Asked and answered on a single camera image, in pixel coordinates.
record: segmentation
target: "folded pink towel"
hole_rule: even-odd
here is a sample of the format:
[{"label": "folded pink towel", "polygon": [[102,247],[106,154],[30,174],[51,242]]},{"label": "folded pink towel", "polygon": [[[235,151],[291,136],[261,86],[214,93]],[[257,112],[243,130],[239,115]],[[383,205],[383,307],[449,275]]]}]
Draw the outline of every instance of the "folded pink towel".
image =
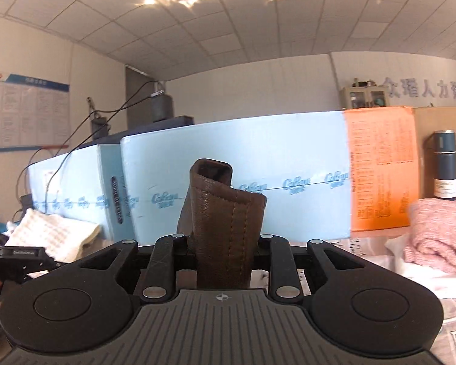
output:
[{"label": "folded pink towel", "polygon": [[405,262],[456,273],[456,201],[420,199],[410,206]]}]

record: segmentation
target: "ceiling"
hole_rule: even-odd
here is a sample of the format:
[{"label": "ceiling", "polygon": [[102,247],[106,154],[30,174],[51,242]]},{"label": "ceiling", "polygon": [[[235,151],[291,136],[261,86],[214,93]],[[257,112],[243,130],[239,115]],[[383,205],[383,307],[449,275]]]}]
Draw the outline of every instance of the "ceiling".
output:
[{"label": "ceiling", "polygon": [[340,50],[456,59],[456,0],[0,0],[157,79]]}]

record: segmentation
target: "blue box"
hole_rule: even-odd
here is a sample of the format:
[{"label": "blue box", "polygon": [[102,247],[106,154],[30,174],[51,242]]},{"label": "blue box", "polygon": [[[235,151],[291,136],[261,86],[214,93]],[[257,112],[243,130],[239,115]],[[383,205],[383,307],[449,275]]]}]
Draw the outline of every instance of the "blue box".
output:
[{"label": "blue box", "polygon": [[[65,157],[59,155],[29,167],[34,207],[41,212],[46,209],[47,183]],[[92,145],[73,151],[49,185],[47,213],[100,224],[107,240],[135,238],[120,145]]]},{"label": "blue box", "polygon": [[267,197],[263,233],[350,235],[351,183],[341,111],[259,116],[125,137],[123,170],[141,244],[174,233],[200,158],[233,167],[232,186]]}]

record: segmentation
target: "brown leather object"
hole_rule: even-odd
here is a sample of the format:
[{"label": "brown leather object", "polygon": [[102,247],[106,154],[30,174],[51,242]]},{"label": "brown leather object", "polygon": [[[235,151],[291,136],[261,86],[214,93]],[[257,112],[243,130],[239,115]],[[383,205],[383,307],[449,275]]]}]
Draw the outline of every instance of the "brown leather object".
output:
[{"label": "brown leather object", "polygon": [[190,187],[178,222],[197,259],[199,289],[250,286],[267,199],[230,187],[231,166],[200,159],[190,170]]}]

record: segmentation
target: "white sticker on box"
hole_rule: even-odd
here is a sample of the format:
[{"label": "white sticker on box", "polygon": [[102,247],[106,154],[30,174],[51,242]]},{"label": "white sticker on box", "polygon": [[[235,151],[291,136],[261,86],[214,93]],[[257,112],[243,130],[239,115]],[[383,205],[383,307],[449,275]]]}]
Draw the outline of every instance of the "white sticker on box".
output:
[{"label": "white sticker on box", "polygon": [[53,200],[53,198],[50,197],[50,195],[59,195],[62,193],[61,191],[61,174],[58,172],[55,176],[54,173],[56,170],[46,170],[43,173],[43,178],[44,178],[44,190],[47,188],[47,184],[49,184],[49,189],[47,190],[47,197],[49,202],[50,200]]},{"label": "white sticker on box", "polygon": [[456,179],[435,179],[434,196],[443,199],[456,197]]}]

